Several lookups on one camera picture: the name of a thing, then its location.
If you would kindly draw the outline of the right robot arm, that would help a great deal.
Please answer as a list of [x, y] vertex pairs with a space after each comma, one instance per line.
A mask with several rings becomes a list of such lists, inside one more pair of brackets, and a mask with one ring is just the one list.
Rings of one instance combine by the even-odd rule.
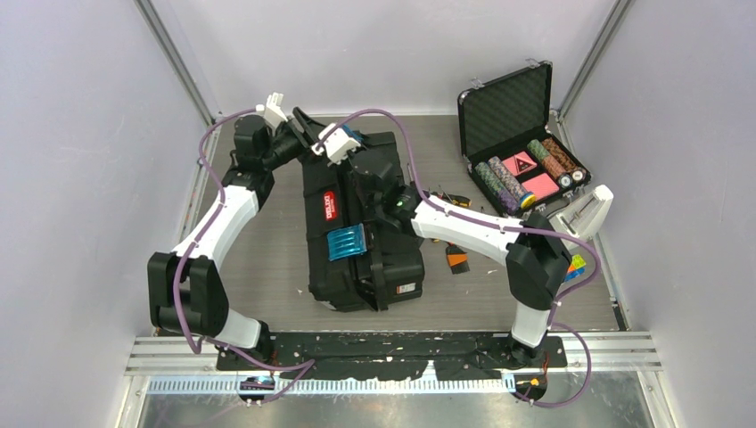
[[556, 294], [571, 264], [545, 217], [503, 218], [445, 202], [397, 178], [397, 164], [375, 149], [350, 153], [345, 162], [381, 225], [415, 239], [454, 243], [504, 266], [516, 300], [506, 351], [518, 366], [531, 366], [544, 355]]

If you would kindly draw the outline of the black plastic toolbox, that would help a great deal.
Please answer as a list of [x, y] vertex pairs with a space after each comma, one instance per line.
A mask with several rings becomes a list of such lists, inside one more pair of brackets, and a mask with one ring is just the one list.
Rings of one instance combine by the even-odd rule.
[[[369, 147], [395, 147], [391, 132], [361, 134]], [[327, 308], [382, 311], [423, 294], [424, 265], [415, 239], [369, 218], [345, 160], [311, 153], [299, 159], [308, 246], [309, 292]]]

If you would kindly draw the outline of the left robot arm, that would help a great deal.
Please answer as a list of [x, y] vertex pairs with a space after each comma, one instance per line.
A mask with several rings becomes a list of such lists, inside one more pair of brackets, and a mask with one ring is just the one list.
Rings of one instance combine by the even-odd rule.
[[149, 312], [158, 329], [181, 333], [192, 350], [201, 342], [239, 349], [249, 367], [266, 367], [274, 355], [268, 325], [231, 309], [220, 277], [223, 261], [243, 228], [267, 201], [275, 169], [312, 153], [325, 125], [295, 109], [274, 126], [251, 114], [234, 122], [231, 164], [211, 173], [218, 194], [195, 229], [173, 250], [147, 263]]

